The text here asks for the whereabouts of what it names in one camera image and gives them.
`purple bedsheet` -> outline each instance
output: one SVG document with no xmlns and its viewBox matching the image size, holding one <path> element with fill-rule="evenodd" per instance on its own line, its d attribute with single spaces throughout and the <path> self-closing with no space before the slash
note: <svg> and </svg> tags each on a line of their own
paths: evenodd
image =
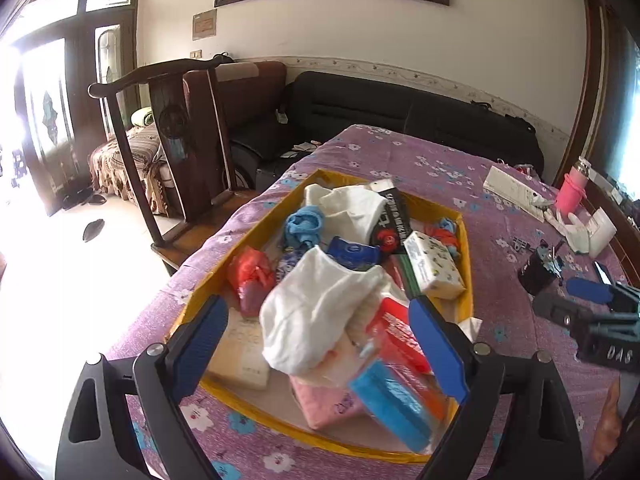
<svg viewBox="0 0 640 480">
<path fill-rule="evenodd" d="M 240 208 L 176 272 L 108 357 L 135 355 L 150 343 L 162 340 L 206 273 L 270 208 L 315 169 L 328 168 L 371 180 L 392 177 L 401 190 L 462 212 L 471 251 L 474 315 L 484 320 L 479 340 L 506 355 L 529 357 L 537 349 L 551 353 L 574 407 L 586 457 L 607 387 L 615 374 L 578 362 L 574 358 L 574 341 L 560 327 L 533 316 L 527 293 L 516 278 L 516 270 L 527 255 L 516 254 L 510 241 L 517 236 L 534 245 L 540 238 L 555 244 L 559 235 L 549 224 L 540 223 L 497 196 L 483 192 L 482 183 L 492 164 L 484 158 L 381 128 L 359 125 L 347 128 L 295 164 L 265 193 Z M 497 165 L 525 181 L 525 177 L 512 168 Z M 526 179 L 526 184 L 543 196 L 555 194 L 555 190 L 541 182 Z M 569 263 L 566 277 L 594 279 L 588 256 L 571 256 L 566 246 L 560 254 Z M 617 280 L 625 279 L 610 248 L 598 259 Z M 164 472 L 137 401 L 132 400 L 130 407 L 146 460 L 158 472 Z M 181 410 L 224 480 L 411 479 L 422 468 L 421 465 L 350 458 L 311 448 L 241 416 L 200 388 L 183 400 Z M 473 478 L 487 473 L 507 410 L 505 399 L 498 406 Z"/>
</svg>

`pink towel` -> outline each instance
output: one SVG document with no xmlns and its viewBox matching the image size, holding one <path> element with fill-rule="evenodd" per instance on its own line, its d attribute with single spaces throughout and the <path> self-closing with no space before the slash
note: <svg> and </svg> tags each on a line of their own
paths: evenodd
<svg viewBox="0 0 640 480">
<path fill-rule="evenodd" d="M 310 386 L 294 376 L 290 376 L 289 379 L 306 423 L 312 430 L 321 430 L 328 425 L 365 413 L 362 402 L 350 390 Z"/>
</svg>

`pink bottle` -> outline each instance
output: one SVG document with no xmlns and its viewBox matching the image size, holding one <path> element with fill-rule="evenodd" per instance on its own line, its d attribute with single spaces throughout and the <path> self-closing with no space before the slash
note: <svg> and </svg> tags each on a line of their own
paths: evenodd
<svg viewBox="0 0 640 480">
<path fill-rule="evenodd" d="M 563 215 L 575 212 L 580 200 L 587 196 L 584 188 L 589 180 L 590 167 L 591 164 L 579 156 L 569 174 L 564 174 L 564 184 L 556 197 L 556 208 Z"/>
</svg>

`wooden door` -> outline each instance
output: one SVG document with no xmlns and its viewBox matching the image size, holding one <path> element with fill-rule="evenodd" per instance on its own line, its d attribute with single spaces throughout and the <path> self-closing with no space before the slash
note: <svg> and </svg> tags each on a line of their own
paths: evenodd
<svg viewBox="0 0 640 480">
<path fill-rule="evenodd" d="M 91 184 L 88 157 L 113 129 L 106 103 L 87 88 L 135 68 L 136 7 L 137 0 L 36 0 L 9 30 L 22 59 L 15 106 L 25 162 L 48 214 Z M 138 88 L 118 100 L 129 127 L 140 107 Z"/>
</svg>

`floor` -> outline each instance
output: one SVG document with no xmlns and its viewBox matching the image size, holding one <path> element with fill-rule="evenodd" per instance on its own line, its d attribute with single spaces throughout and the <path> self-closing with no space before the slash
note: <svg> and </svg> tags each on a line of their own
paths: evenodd
<svg viewBox="0 0 640 480">
<path fill-rule="evenodd" d="M 142 215 L 110 196 L 48 218 L 29 178 L 0 178 L 0 418 L 44 479 L 85 359 L 104 352 L 166 283 Z M 87 223 L 103 218 L 87 243 Z M 162 232 L 177 220 L 157 217 Z"/>
</svg>

